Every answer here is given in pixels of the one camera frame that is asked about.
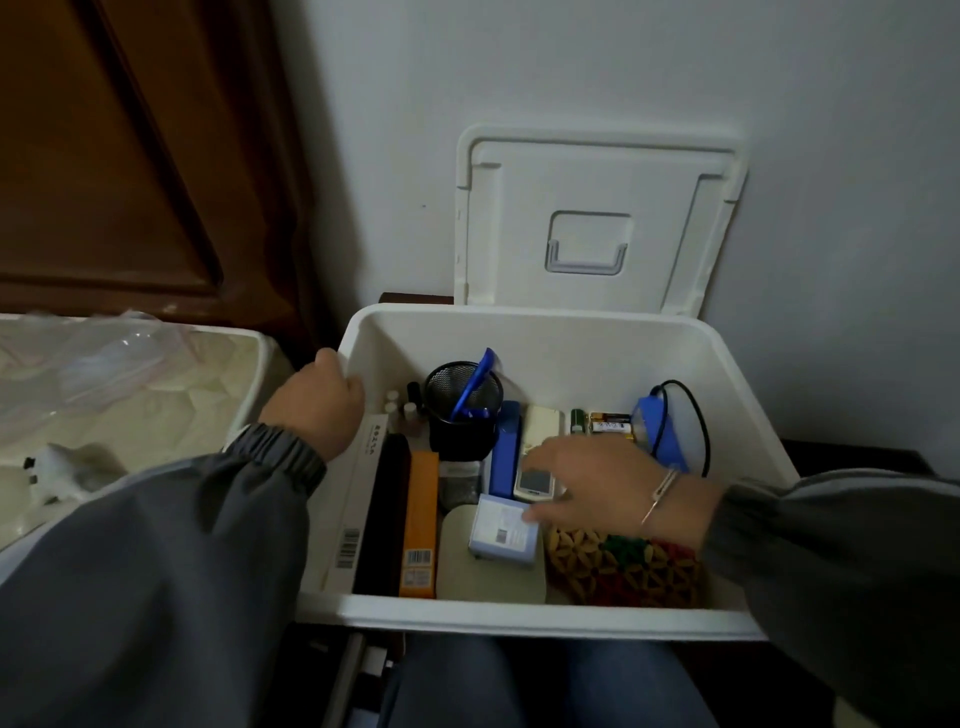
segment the door panel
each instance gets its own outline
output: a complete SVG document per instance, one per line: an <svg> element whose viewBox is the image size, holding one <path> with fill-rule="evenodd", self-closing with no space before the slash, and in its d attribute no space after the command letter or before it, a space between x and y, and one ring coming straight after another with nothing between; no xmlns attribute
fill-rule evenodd
<svg viewBox="0 0 960 728"><path fill-rule="evenodd" d="M0 4L0 98L0 310L336 346L266 0Z"/></svg>
<svg viewBox="0 0 960 728"><path fill-rule="evenodd" d="M0 277L215 291L103 58L65 2L8 3Z"/></svg>

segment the orange box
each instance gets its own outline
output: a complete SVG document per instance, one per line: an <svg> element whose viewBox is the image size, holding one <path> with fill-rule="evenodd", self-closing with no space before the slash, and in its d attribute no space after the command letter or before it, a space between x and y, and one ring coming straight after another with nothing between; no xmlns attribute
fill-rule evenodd
<svg viewBox="0 0 960 728"><path fill-rule="evenodd" d="M436 598L437 489L440 455L410 453L410 488L407 493L407 523L403 528L403 562L400 564L400 596Z"/></svg>

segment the black cable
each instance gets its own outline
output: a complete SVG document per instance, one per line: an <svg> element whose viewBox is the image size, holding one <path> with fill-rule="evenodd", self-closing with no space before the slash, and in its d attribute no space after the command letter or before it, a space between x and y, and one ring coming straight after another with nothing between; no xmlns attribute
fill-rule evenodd
<svg viewBox="0 0 960 728"><path fill-rule="evenodd" d="M657 394L660 394L663 397L663 416L660 419L660 426L657 428L657 437L654 438L654 444L650 448L650 454L653 455L654 459L657 458L657 450L660 448L660 440L663 439L663 431L666 429L666 417L669 409L669 403L666 396L667 384L676 384L678 387L683 389L687 398L690 400L690 404L693 405L693 411L697 413L697 419L700 421L700 430L704 433L704 468L700 473L700 476L707 477L707 473L710 471L710 436L707 432L707 421L704 420L704 413L700 411L700 405L697 403L697 398L693 396L693 393L690 391L689 387L677 379L667 379L665 382L658 384L656 387L650 390L651 397L655 397Z"/></svg>

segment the gray jacket sleeve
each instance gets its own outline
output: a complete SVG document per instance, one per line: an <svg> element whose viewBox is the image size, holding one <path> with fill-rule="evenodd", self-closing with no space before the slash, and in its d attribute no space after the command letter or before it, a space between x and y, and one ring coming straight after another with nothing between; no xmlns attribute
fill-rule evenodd
<svg viewBox="0 0 960 728"><path fill-rule="evenodd" d="M255 723L324 473L254 425L56 525L0 586L0 725Z"/></svg>
<svg viewBox="0 0 960 728"><path fill-rule="evenodd" d="M850 471L734 486L704 562L770 641L881 726L958 724L960 487Z"/></svg>

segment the white storage box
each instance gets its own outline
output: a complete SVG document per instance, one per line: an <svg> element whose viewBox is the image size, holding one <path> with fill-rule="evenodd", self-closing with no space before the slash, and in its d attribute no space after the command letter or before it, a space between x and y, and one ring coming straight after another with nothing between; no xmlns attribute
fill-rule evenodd
<svg viewBox="0 0 960 728"><path fill-rule="evenodd" d="M568 411L630 412L638 397L676 378L694 392L712 444L710 477L754 478L788 486L797 478L777 435L724 345L709 326L685 317L494 306L374 305L358 312L340 354L367 388L367 410L385 392L423 381L448 361L476 361L486 347L510 400ZM683 397L670 400L690 469L703 462L700 427ZM311 498L311 521L325 502L343 502L349 473L331 464ZM762 639L733 584L709 577L708 609L677 610L493 604L323 591L336 539L315 538L303 576L297 619L400 630L657 640Z"/></svg>

